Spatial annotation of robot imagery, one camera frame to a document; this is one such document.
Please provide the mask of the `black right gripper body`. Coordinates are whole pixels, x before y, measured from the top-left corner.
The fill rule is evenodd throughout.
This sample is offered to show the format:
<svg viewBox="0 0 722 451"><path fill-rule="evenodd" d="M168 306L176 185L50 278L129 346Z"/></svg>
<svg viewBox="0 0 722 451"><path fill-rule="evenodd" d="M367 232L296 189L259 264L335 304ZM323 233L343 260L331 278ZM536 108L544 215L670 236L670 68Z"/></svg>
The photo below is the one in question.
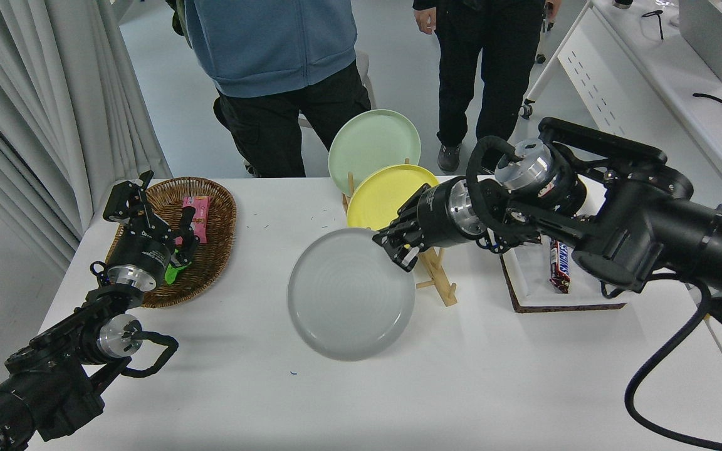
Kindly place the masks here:
<svg viewBox="0 0 722 451"><path fill-rule="evenodd" d="M462 243L462 234L449 213L452 188L461 180L461 177L455 177L429 187L419 197L417 223L427 247L451 247Z"/></svg>

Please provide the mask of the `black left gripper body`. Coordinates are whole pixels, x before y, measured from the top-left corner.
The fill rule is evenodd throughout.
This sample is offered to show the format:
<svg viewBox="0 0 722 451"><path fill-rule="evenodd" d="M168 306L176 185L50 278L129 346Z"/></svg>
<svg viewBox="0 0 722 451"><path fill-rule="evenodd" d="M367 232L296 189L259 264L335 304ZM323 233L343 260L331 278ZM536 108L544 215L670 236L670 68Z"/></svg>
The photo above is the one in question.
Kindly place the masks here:
<svg viewBox="0 0 722 451"><path fill-rule="evenodd" d="M128 286L163 286L175 240L163 236L160 241L137 234L125 234L117 240L108 258L110 283Z"/></svg>

